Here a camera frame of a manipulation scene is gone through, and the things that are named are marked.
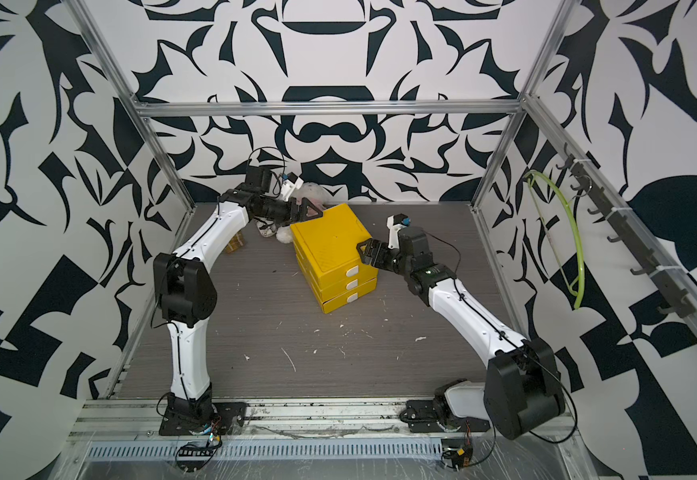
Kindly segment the yellow plastic drawer cabinet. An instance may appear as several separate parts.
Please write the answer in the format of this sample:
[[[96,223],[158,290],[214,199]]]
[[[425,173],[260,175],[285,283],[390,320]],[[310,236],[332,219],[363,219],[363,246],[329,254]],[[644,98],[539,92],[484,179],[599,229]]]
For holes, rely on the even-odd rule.
[[[363,264],[357,252],[370,235],[348,205],[292,225],[292,237],[298,265],[322,313],[330,314],[375,290],[378,270]]]

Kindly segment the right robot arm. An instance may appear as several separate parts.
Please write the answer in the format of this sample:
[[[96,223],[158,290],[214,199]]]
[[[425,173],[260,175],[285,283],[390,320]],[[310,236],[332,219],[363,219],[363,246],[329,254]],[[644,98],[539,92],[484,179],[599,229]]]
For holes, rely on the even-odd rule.
[[[515,439],[564,414],[565,389],[550,346],[526,339],[479,303],[454,270],[434,260],[422,229],[402,227],[394,238],[359,242],[360,261],[402,277],[485,366],[482,384],[457,380],[434,394],[438,420],[485,420],[504,438]]]

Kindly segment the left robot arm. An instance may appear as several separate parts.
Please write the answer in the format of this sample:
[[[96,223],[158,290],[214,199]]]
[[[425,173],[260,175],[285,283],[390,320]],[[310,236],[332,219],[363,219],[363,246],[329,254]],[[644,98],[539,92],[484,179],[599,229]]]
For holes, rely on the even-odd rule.
[[[278,194],[270,192],[270,182],[270,168],[250,168],[242,184],[220,194],[214,212],[190,239],[154,258],[156,304],[172,346],[172,385],[164,416],[186,422],[188,430],[204,431],[216,417],[206,363],[208,318],[218,304],[212,266],[252,221],[282,227],[322,217],[310,200],[294,198],[304,186],[300,176],[282,175]]]

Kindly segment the white plush toy pink shirt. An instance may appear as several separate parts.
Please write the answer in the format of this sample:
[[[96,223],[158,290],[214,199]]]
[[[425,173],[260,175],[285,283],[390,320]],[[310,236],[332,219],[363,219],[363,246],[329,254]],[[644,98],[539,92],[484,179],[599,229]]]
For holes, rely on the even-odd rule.
[[[324,212],[332,196],[326,191],[326,188],[314,183],[306,182],[300,188],[296,189],[290,198],[296,200],[298,206],[306,206],[306,219],[312,219],[318,216],[318,213]],[[276,231],[276,240],[282,244],[292,244],[294,236],[290,226],[282,226]]]

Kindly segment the brown plaid cloth item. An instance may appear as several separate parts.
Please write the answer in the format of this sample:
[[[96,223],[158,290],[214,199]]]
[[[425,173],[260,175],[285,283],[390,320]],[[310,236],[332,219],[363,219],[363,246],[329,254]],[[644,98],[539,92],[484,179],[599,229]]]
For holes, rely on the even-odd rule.
[[[246,245],[246,240],[244,240],[244,234],[240,231],[230,238],[230,241],[226,244],[226,248],[224,248],[224,252],[227,254],[234,253],[242,249],[244,245]]]

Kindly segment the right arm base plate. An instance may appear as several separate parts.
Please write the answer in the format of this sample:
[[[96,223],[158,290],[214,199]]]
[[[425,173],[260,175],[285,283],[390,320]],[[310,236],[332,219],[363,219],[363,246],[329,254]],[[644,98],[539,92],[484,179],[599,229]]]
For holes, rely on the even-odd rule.
[[[488,420],[455,417],[442,402],[430,400],[407,400],[398,415],[412,433],[476,433],[488,432]]]

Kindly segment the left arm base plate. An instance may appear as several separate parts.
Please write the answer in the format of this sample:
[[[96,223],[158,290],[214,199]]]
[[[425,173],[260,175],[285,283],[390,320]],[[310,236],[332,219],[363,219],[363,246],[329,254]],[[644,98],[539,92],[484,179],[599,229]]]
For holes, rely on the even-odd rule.
[[[215,434],[228,435],[244,427],[248,404],[244,402],[204,403],[191,408],[181,399],[168,402],[162,414],[158,434],[164,437],[202,435],[206,429],[214,428]]]

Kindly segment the black wall hook rack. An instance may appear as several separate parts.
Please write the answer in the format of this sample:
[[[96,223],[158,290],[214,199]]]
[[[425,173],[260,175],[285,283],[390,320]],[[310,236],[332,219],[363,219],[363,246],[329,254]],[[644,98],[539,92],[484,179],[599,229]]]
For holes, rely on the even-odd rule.
[[[614,190],[594,162],[587,157],[577,156],[568,144],[563,146],[566,170],[577,184],[572,187],[578,197],[585,196],[593,204],[588,213],[605,221],[614,234],[607,240],[621,243],[637,262],[630,270],[633,276],[645,276],[656,287],[663,298],[658,312],[662,315],[675,314],[688,318],[697,313],[697,306],[689,289],[686,273],[679,264],[668,258],[658,241],[639,219],[635,211]]]

